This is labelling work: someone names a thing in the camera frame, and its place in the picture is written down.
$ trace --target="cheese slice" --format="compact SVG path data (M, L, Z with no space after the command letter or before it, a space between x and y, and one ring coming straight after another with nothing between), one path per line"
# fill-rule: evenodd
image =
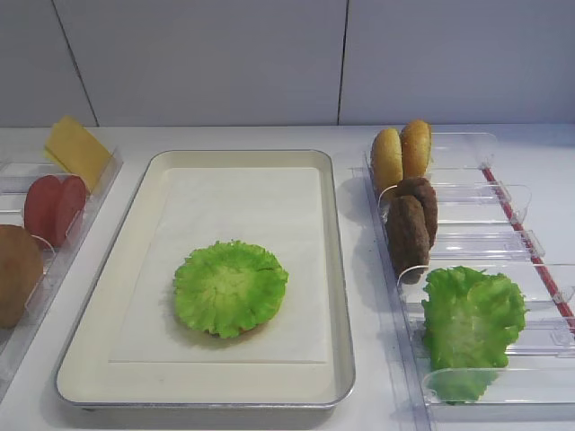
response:
M44 150L55 164L82 178L91 192L111 158L110 152L68 115L52 127Z

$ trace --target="white wall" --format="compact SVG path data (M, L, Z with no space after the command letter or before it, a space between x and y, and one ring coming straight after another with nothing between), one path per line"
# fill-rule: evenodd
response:
M102 126L336 124L345 0L57 0Z
M95 125L50 1L0 0L0 127Z
M350 0L342 124L575 121L575 1Z

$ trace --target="green lettuce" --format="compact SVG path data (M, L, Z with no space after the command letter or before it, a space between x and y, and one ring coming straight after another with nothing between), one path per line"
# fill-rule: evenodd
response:
M525 328L526 307L517 284L504 274L466 267L440 268L427 276L423 300L432 370L503 368L505 351ZM493 370L437 373L430 387L442 400L475 401L497 377Z
M223 339L276 315L288 273L259 245L216 242L198 249L175 272L175 312L193 330Z

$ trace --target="brown patty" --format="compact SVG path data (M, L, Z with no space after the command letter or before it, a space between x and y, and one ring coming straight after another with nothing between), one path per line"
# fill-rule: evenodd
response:
M397 277L407 268L429 263L429 235L418 199L413 196L392 199L385 230ZM422 273L423 269L414 270L403 281L415 283Z
M20 226L0 224L0 328L16 326L42 270L32 236Z
M438 199L435 190L429 184L427 178L406 178L399 181L395 189L395 196L414 196L423 207L425 226L429 235L429 247L435 243L435 235L438 232Z

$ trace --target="white counter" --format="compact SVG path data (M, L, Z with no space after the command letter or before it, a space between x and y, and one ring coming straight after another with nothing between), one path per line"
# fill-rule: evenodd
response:
M394 326L376 289L385 289L367 194L358 168L363 151L380 128L99 128L93 133L117 145L124 165L93 223L27 356L0 404L0 429L277 429L314 427L329 430L400 430L401 406L395 405L387 359ZM524 227L535 231L546 263L575 262L575 125L450 126L436 131L488 131L500 140L493 164L498 180L525 184L533 192ZM0 149L12 145L42 147L47 129L1 129ZM340 217L349 313L356 355L357 380L351 395L328 418L310 426L302 418L254 418L250 414L201 415L198 412L88 412L63 404L54 391L53 373L93 278L149 159L170 149L313 148L333 161ZM449 424L441 429L575 429L557 424Z

